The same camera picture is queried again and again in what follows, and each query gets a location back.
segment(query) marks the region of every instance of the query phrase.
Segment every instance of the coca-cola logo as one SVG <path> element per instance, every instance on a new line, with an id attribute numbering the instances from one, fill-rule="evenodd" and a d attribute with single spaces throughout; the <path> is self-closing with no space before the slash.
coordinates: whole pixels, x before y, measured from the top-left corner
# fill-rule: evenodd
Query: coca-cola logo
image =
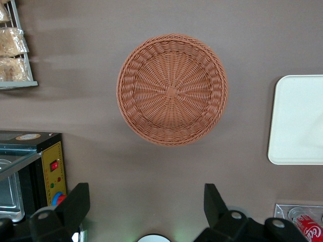
<path id="1" fill-rule="evenodd" d="M 311 242 L 314 237 L 320 237 L 322 230 L 319 226 L 314 225 L 311 228 L 304 231 L 305 236 Z"/>

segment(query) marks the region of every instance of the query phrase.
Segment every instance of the gray countertop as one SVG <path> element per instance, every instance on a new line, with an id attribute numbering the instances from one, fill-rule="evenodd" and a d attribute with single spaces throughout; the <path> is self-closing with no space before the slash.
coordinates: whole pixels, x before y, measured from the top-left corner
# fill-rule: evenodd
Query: gray countertop
<path id="1" fill-rule="evenodd" d="M 323 2 L 18 0 L 39 86 L 0 92 L 2 130 L 63 133 L 68 187 L 89 182 L 89 241 L 146 233 L 193 241 L 207 227 L 205 183 L 257 222 L 275 203 L 322 204 L 323 166 L 267 158 L 275 84 L 323 73 Z M 137 136 L 117 105 L 128 54 L 182 33 L 210 46 L 229 82 L 225 113 L 203 139 L 162 147 Z"/>

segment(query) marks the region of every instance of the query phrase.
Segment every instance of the white round object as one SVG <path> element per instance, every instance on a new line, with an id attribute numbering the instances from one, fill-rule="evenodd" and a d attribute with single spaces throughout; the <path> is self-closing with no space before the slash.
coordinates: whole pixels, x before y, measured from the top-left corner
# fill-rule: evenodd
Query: white round object
<path id="1" fill-rule="evenodd" d="M 144 236 L 143 238 L 138 240 L 138 242 L 171 242 L 171 241 L 161 235 L 150 234 L 150 235 Z"/>

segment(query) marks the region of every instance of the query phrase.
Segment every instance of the basket center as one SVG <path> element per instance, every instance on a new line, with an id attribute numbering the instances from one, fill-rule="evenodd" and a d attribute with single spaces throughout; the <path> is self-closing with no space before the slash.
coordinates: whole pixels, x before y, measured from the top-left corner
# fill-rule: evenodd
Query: basket center
<path id="1" fill-rule="evenodd" d="M 168 86 L 166 90 L 166 97 L 172 98 L 172 97 L 177 97 L 177 88 L 173 85 Z"/>

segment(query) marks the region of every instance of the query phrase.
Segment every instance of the silver screw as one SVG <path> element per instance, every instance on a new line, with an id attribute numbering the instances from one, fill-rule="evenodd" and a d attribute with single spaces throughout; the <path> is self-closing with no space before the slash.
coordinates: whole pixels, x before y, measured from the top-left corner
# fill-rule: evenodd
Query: silver screw
<path id="1" fill-rule="evenodd" d="M 48 212 L 44 212 L 38 215 L 38 219 L 44 219 L 47 218 L 49 216 Z"/>
<path id="2" fill-rule="evenodd" d="M 273 220 L 273 225 L 277 228 L 285 228 L 284 223 L 278 219 Z"/>
<path id="3" fill-rule="evenodd" d="M 232 212 L 231 216 L 235 219 L 242 219 L 242 216 L 238 212 Z"/>

